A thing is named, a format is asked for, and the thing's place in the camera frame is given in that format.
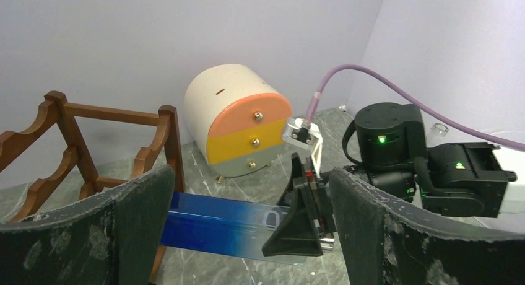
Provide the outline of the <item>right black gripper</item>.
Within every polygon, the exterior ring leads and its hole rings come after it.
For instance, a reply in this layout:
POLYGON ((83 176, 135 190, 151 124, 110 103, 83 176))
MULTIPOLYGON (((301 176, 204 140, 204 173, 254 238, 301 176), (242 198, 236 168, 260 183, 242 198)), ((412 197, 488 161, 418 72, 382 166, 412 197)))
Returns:
POLYGON ((323 255, 319 234, 336 232, 329 191, 331 171, 317 172, 311 157, 302 162, 296 152, 291 161, 290 191, 277 203, 288 207, 288 213, 262 246, 262 254, 318 257, 323 255))

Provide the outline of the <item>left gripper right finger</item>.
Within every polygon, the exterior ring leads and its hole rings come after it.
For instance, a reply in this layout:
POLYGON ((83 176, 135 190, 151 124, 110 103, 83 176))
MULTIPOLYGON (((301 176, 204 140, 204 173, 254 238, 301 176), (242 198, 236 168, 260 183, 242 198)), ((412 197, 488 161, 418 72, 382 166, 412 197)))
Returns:
POLYGON ((351 284, 523 284, 524 236, 416 207, 341 168, 329 190, 351 284))

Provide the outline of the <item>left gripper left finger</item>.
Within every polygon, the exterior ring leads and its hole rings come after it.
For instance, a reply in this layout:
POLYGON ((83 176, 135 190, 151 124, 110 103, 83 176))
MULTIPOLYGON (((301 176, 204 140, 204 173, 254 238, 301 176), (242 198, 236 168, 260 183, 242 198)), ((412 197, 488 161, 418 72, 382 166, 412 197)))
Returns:
POLYGON ((1 224, 2 284, 147 284, 175 186, 168 165, 1 224))

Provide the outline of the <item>blue glass bottle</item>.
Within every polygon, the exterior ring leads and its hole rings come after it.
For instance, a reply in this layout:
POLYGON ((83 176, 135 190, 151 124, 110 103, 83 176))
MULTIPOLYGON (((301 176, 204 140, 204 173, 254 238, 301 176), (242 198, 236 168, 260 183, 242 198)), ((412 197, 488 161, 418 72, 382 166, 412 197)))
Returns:
POLYGON ((288 207, 189 193, 174 193, 161 245, 288 265, 305 256, 264 256, 263 245, 288 207))

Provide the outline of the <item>clear glass bottle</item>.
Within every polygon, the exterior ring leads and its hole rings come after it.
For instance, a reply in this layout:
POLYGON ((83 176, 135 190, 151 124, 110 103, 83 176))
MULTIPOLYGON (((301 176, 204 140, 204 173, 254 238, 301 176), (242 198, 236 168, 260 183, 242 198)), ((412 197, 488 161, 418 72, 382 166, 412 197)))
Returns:
POLYGON ((440 142, 447 134, 448 134, 448 127, 442 123, 434 123, 427 135, 426 135, 426 140, 427 140, 427 144, 430 144, 430 143, 438 143, 440 142))

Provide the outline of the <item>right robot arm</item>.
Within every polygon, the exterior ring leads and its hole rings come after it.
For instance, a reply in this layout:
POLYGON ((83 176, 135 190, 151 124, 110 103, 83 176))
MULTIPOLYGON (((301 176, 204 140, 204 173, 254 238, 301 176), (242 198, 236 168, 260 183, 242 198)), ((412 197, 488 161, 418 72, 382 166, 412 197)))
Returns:
MULTIPOLYGON (((452 142, 428 147, 419 107, 375 103, 361 109, 342 138, 347 149, 358 139, 360 160, 351 159, 345 171, 382 191, 412 202, 419 193, 427 211, 446 217, 497 217, 515 172, 504 170, 487 142, 452 142)), ((262 246, 266 257, 321 256, 334 246, 333 195, 329 173, 320 169, 322 140, 301 119, 289 119, 285 141, 310 155, 292 155, 292 173, 278 202, 289 213, 262 246)))

